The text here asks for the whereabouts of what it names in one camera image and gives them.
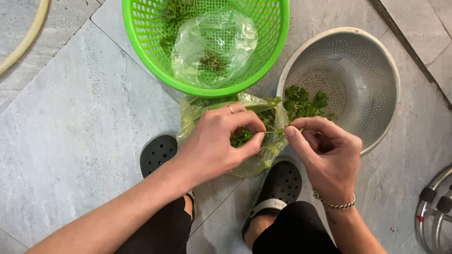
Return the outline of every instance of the black shorts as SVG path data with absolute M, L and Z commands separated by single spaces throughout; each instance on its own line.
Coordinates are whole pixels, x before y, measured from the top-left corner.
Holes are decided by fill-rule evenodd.
M 118 250 L 119 254 L 185 254 L 191 217 L 178 198 L 158 211 Z M 253 244 L 253 253 L 340 253 L 317 210 L 297 201 L 281 210 L 275 222 Z

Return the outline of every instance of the stainless steel bowl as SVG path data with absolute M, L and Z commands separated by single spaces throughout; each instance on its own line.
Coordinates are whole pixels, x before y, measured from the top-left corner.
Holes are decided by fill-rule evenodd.
M 357 28 L 335 28 L 306 41 L 287 61 L 277 96 L 298 85 L 330 98 L 327 113 L 363 141 L 361 156 L 387 134 L 397 108 L 400 78 L 394 59 L 375 37 Z

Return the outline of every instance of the hand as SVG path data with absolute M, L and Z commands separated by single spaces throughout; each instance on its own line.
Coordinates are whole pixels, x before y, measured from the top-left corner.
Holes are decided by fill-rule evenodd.
M 194 184 L 192 187 L 238 167 L 260 151 L 265 136 L 264 123 L 241 103 L 230 106 L 234 114 L 228 106 L 205 112 L 173 158 L 183 165 L 187 180 Z M 257 134 L 243 146 L 234 148 L 229 140 L 231 133 L 240 131 L 243 126 Z
M 322 117 L 298 118 L 285 133 L 305 163 L 308 178 L 320 197 L 332 205 L 350 203 L 363 146 L 361 139 Z

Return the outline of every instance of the basket rim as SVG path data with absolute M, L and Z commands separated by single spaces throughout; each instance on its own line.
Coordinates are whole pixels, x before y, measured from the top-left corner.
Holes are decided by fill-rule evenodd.
M 295 63 L 297 58 L 303 53 L 303 51 L 306 50 L 313 43 L 315 43 L 325 37 L 328 37 L 330 35 L 337 34 L 337 33 L 351 33 L 351 34 L 366 37 L 367 39 L 374 42 L 385 54 L 386 59 L 388 60 L 388 62 L 390 63 L 390 65 L 392 67 L 392 70 L 394 72 L 394 76 L 396 79 L 396 83 L 397 83 L 397 85 L 396 85 L 397 86 L 397 96 L 395 99 L 396 105 L 394 108 L 394 112 L 392 113 L 391 120 L 389 121 L 389 124 L 386 126 L 386 129 L 384 130 L 384 132 L 378 137 L 378 139 L 375 140 L 369 147 L 367 147 L 361 151 L 361 157 L 363 157 L 366 154 L 368 154 L 370 151 L 372 151 L 383 140 L 383 138 L 386 136 L 386 134 L 389 132 L 389 129 L 391 128 L 392 123 L 394 122 L 396 112 L 399 108 L 399 102 L 401 101 L 400 76 L 399 76 L 399 70 L 397 69 L 396 62 L 394 61 L 394 58 L 392 57 L 391 53 L 389 53 L 387 48 L 383 45 L 383 43 L 381 43 L 373 35 L 369 34 L 368 32 L 366 32 L 364 30 L 361 30 L 359 28 L 340 27 L 340 28 L 333 28 L 333 29 L 324 31 L 324 32 L 319 33 L 319 34 L 315 35 L 314 37 L 308 39 L 289 57 L 286 64 L 284 65 L 284 67 L 281 71 L 281 75 L 279 76 L 278 87 L 276 88 L 276 96 L 280 96 L 281 98 L 283 97 L 284 84 L 286 83 L 286 78 L 287 78 L 287 75 L 289 74 L 290 68 Z
M 138 55 L 138 57 L 141 59 L 141 61 L 144 63 L 144 65 L 161 81 L 163 81 L 165 84 L 169 85 L 170 87 L 183 92 L 185 94 L 194 95 L 198 97 L 205 97 L 205 98 L 217 98 L 217 97 L 224 97 L 229 96 L 233 94 L 237 94 L 252 85 L 254 85 L 256 82 L 258 82 L 260 79 L 265 76 L 265 74 L 273 67 L 276 60 L 279 58 L 279 55 L 283 51 L 283 48 L 286 44 L 287 34 L 289 31 L 289 22 L 290 22 L 290 7 L 289 7 L 289 0 L 280 0 L 280 6 L 281 6 L 281 17 L 287 17 L 287 18 L 281 18 L 280 28 L 279 28 L 279 38 L 276 42 L 276 47 L 273 50 L 272 54 L 270 55 L 270 58 L 267 60 L 267 62 L 264 64 L 262 68 L 260 68 L 259 71 L 254 73 L 251 77 L 248 79 L 235 84 L 231 87 L 225 87 L 220 89 L 203 89 L 194 87 L 188 83 L 185 83 L 183 81 L 180 81 L 174 77 L 169 76 L 166 72 L 163 72 L 157 65 L 152 62 L 147 55 L 144 52 L 144 49 L 142 48 L 141 44 L 138 42 L 137 37 L 135 36 L 135 31 L 133 29 L 133 22 L 132 22 L 132 15 L 131 15 L 131 9 L 130 9 L 130 2 L 132 0 L 122 0 L 122 17 L 124 19 L 124 25 L 126 27 L 127 36 L 129 37 L 129 40 L 133 46 L 133 49 L 135 53 Z

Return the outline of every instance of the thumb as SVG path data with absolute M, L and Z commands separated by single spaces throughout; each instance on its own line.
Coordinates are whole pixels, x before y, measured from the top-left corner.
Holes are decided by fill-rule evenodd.
M 242 160 L 246 160 L 247 158 L 257 154 L 260 151 L 260 145 L 262 144 L 264 137 L 265 137 L 264 132 L 256 133 L 243 146 L 237 148 L 237 154 L 240 155 L 240 158 Z
M 289 144 L 305 163 L 312 163 L 319 158 L 297 128 L 288 126 L 284 130 L 284 133 L 286 134 Z

